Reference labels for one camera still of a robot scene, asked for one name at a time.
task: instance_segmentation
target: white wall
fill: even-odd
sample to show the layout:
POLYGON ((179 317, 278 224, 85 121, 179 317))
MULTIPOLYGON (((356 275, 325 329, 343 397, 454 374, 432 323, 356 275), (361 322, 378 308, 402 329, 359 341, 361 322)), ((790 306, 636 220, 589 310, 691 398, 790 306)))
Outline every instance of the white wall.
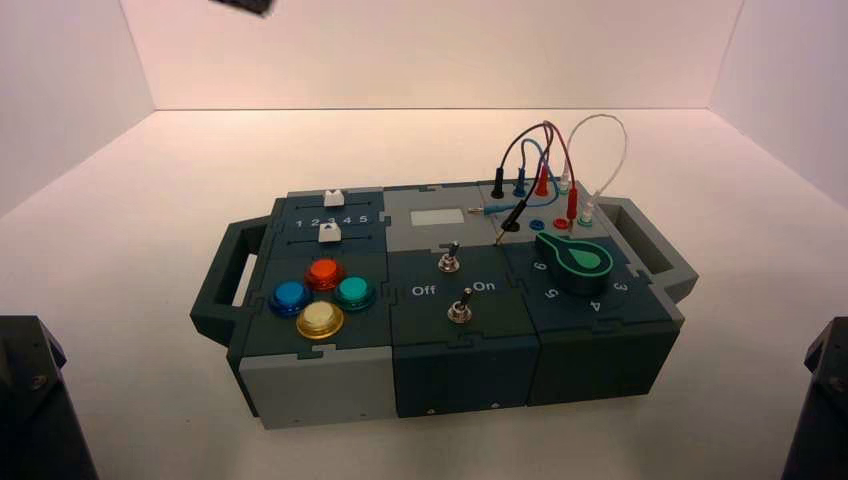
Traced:
POLYGON ((122 0, 156 106, 696 107, 741 0, 122 0))
POLYGON ((152 110, 119 0, 0 1, 0 215, 152 110))
POLYGON ((711 108, 848 206, 848 2, 747 0, 711 108))

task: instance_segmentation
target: blue push button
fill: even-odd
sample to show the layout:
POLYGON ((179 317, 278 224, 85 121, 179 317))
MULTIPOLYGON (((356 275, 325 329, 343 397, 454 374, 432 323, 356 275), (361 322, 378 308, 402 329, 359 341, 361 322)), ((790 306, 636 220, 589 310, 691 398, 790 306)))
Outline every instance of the blue push button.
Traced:
POLYGON ((336 302, 342 310, 362 310, 374 303, 374 288, 362 277, 347 277, 336 287, 336 302))
POLYGON ((271 310, 283 317, 300 313, 312 301, 312 292, 300 282, 283 282, 274 290, 271 310))

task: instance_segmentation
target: small lcd screen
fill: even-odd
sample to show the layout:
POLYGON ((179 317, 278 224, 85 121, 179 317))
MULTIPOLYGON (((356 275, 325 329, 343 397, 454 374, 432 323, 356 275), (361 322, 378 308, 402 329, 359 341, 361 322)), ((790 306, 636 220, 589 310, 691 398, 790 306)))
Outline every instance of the small lcd screen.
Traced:
POLYGON ((462 217, 462 210, 458 208, 446 208, 444 210, 418 210, 409 212, 409 216, 412 217, 413 227, 465 223, 465 219, 462 217))

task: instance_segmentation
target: white wire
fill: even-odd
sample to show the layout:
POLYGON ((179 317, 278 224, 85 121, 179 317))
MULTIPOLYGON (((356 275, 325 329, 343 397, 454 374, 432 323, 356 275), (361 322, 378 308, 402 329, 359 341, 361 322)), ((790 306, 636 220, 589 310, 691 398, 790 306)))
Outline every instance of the white wire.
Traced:
MULTIPOLYGON (((624 127, 624 123, 621 120, 619 120, 619 118, 616 117, 615 115, 612 115, 612 114, 609 114, 609 113, 596 113, 594 115, 589 115, 588 117, 584 118, 583 120, 580 120, 580 122, 578 122, 577 125, 575 125, 574 128, 571 129, 571 133, 568 135, 568 142, 566 142, 566 147, 565 147, 565 148, 568 149, 569 152, 571 152, 571 141, 574 139, 574 134, 577 133, 577 130, 581 126, 583 126, 584 123, 588 122, 589 120, 595 119, 595 118, 609 118, 611 120, 614 120, 616 123, 618 123, 618 126, 621 127, 621 133, 622 133, 622 135, 624 135, 624 147, 622 147, 622 149, 621 149, 621 159, 618 161, 618 166, 615 167, 615 170, 612 172, 612 175, 610 176, 609 180, 607 180, 606 183, 604 183, 603 186, 601 186, 601 188, 595 190, 595 193, 592 195, 592 203, 593 204, 595 203, 595 200, 597 200, 597 198, 601 196, 601 193, 603 193, 603 191, 606 190, 606 188, 612 183, 612 181, 615 180, 615 177, 618 176, 618 172, 620 172, 621 167, 624 166, 624 160, 627 159, 627 151, 630 148, 630 137, 627 135, 627 129, 624 127)), ((562 177, 560 177, 560 178, 562 178, 564 180, 564 179, 568 178, 567 175, 568 175, 568 163, 566 162, 565 166, 562 169, 562 177)))

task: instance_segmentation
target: green push button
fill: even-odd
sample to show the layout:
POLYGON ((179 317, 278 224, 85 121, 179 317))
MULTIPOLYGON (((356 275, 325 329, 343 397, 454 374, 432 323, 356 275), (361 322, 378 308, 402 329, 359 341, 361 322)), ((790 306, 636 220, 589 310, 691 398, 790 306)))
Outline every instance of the green push button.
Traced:
POLYGON ((598 265, 601 264, 601 257, 595 255, 592 252, 569 248, 568 253, 570 253, 571 256, 574 257, 574 261, 577 262, 577 265, 580 265, 586 270, 594 270, 598 268, 598 265))
POLYGON ((374 302, 374 288, 362 277, 347 277, 336 287, 336 301, 342 310, 356 311, 374 302))

